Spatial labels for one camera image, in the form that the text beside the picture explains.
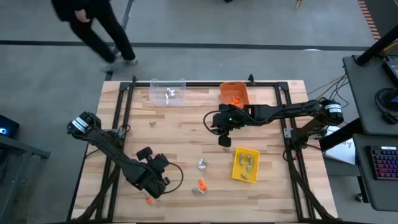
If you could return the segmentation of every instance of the gray floor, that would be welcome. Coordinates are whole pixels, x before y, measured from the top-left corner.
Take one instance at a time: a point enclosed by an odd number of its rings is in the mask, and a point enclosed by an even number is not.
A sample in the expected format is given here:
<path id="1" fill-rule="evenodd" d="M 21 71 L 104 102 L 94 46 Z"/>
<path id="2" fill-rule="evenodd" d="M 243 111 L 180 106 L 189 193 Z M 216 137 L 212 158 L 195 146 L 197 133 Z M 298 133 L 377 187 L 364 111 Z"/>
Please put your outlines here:
<path id="1" fill-rule="evenodd" d="M 114 0 L 121 20 L 126 0 Z M 374 41 L 356 0 L 136 0 L 126 32 L 132 42 L 369 46 Z M 0 40 L 78 41 L 59 23 L 49 1 L 0 2 Z M 104 40 L 110 40 L 95 24 Z M 361 52 L 303 50 L 220 50 L 136 48 L 140 64 L 114 80 L 232 80 L 253 74 L 258 80 L 305 80 L 308 92 L 344 73 L 341 59 Z M 0 113 L 21 123 L 19 139 L 52 151 L 47 161 L 32 160 L 21 187 L 14 221 L 66 219 L 85 144 L 66 134 L 66 124 L 82 111 L 95 111 L 104 80 L 101 60 L 86 47 L 0 45 Z M 315 98 L 322 90 L 310 95 Z M 345 120 L 356 114 L 350 102 Z M 356 203 L 358 185 L 331 177 L 339 217 L 392 223 L 395 213 Z"/>

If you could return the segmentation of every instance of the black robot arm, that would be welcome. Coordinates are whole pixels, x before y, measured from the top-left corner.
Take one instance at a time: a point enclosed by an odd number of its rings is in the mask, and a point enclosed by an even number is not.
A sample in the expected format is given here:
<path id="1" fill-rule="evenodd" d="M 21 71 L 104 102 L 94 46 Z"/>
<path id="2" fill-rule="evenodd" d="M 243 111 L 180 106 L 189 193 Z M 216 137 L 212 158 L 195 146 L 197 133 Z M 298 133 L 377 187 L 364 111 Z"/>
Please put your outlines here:
<path id="1" fill-rule="evenodd" d="M 211 114 L 213 124 L 210 129 L 205 123 L 205 118 Z M 218 111 L 212 111 L 205 115 L 203 122 L 210 132 L 219 135 L 218 144 L 224 147 L 231 146 L 229 132 L 245 126 L 262 126 L 269 124 L 275 119 L 295 118 L 299 116 L 312 116 L 313 119 L 302 128 L 291 130 L 292 144 L 307 142 L 308 137 L 322 130 L 325 126 L 336 126 L 341 124 L 343 114 L 341 106 L 334 100 L 310 100 L 306 103 L 292 105 L 269 106 L 269 105 L 244 105 L 243 109 L 233 105 L 219 105 Z"/>
<path id="2" fill-rule="evenodd" d="M 106 154 L 123 171 L 126 180 L 137 189 L 146 189 L 154 198 L 159 198 L 170 183 L 169 179 L 162 178 L 164 168 L 169 164 L 163 154 L 152 158 L 152 150 L 149 147 L 137 152 L 141 161 L 129 158 L 122 152 L 123 139 L 112 131 L 101 129 L 101 120 L 93 113 L 83 112 L 79 117 L 68 124 L 68 134 L 74 138 L 88 141 Z"/>

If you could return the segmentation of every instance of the keyboard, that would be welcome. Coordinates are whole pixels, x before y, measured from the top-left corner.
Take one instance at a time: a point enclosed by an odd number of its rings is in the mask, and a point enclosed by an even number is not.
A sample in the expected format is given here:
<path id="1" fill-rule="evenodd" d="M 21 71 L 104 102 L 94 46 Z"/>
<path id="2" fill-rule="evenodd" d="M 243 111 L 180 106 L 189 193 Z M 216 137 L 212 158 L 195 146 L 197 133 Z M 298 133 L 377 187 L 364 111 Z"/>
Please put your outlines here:
<path id="1" fill-rule="evenodd" d="M 398 150 L 395 146 L 367 146 L 375 180 L 398 180 Z"/>

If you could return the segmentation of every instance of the wooden tabletop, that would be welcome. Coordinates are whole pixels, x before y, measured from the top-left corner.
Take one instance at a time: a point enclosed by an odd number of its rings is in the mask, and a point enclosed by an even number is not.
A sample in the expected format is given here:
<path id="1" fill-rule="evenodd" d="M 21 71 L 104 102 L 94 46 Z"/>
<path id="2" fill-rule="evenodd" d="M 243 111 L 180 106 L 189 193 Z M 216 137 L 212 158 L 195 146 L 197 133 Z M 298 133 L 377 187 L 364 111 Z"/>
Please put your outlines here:
<path id="1" fill-rule="evenodd" d="M 307 101 L 303 81 L 289 83 L 292 103 Z M 110 129 L 119 82 L 105 82 L 98 105 L 97 116 L 102 128 Z M 148 205 L 144 192 L 131 186 L 123 176 L 119 180 L 114 211 L 115 222 L 294 222 L 297 221 L 287 163 L 282 158 L 284 142 L 280 121 L 261 127 L 246 127 L 232 131 L 232 146 L 226 152 L 218 145 L 218 137 L 208 132 L 203 116 L 217 110 L 220 89 L 187 87 L 185 104 L 181 107 L 154 106 L 149 99 L 149 88 L 135 88 L 129 117 L 131 130 L 126 137 L 124 152 L 136 158 L 136 152 L 150 146 L 154 154 L 164 153 L 170 162 L 184 171 L 181 187 L 171 194 L 162 195 Z M 271 87 L 248 87 L 251 104 L 276 106 L 275 90 Z M 301 127 L 311 118 L 296 118 Z M 149 121 L 156 120 L 155 127 Z M 260 152 L 257 183 L 252 184 L 231 177 L 234 153 L 237 147 Z M 95 150 L 89 147 L 88 153 Z M 303 150 L 310 188 L 322 205 L 335 217 L 335 203 L 331 194 L 322 154 L 319 150 Z M 200 159 L 209 159 L 205 170 L 198 169 Z M 81 215 L 100 190 L 105 155 L 98 151 L 85 161 L 72 217 Z M 180 171 L 166 168 L 174 188 L 180 181 Z M 204 178 L 208 190 L 195 194 Z M 300 192 L 306 210 L 303 193 Z"/>

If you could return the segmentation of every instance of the yellow plastic tray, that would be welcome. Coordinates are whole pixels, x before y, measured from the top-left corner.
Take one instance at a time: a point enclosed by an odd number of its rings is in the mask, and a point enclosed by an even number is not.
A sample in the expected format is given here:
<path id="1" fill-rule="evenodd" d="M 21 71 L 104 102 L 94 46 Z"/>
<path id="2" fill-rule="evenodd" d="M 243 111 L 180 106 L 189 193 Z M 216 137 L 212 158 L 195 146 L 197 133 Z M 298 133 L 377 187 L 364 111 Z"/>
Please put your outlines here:
<path id="1" fill-rule="evenodd" d="M 240 153 L 244 154 L 244 165 L 240 165 L 240 159 L 239 155 Z M 252 155 L 254 161 L 253 161 L 253 168 L 251 169 L 251 172 L 248 172 L 248 165 L 249 165 L 249 160 L 246 158 L 247 155 Z M 259 170 L 259 158 L 260 158 L 260 152 L 252 149 L 245 149 L 242 147 L 236 148 L 235 152 L 235 161 L 234 161 L 234 168 L 232 170 L 232 178 L 237 179 L 237 180 L 243 180 L 247 181 L 250 183 L 256 183 L 257 182 L 257 173 Z M 246 180 L 245 178 L 242 177 L 242 173 L 247 173 L 248 179 Z"/>

